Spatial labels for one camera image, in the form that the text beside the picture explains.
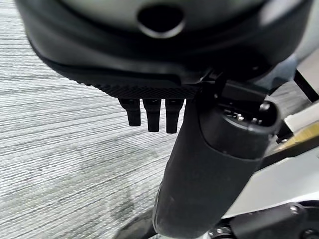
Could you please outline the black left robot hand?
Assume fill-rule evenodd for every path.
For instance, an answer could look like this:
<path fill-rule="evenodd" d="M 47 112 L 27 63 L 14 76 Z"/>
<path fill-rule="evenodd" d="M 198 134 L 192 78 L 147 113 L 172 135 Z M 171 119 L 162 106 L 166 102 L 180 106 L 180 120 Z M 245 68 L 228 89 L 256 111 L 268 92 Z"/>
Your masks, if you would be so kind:
<path fill-rule="evenodd" d="M 194 239 L 238 198 L 281 127 L 266 100 L 293 78 L 312 0 L 17 0 L 51 69 L 147 113 L 177 139 L 148 226 Z"/>

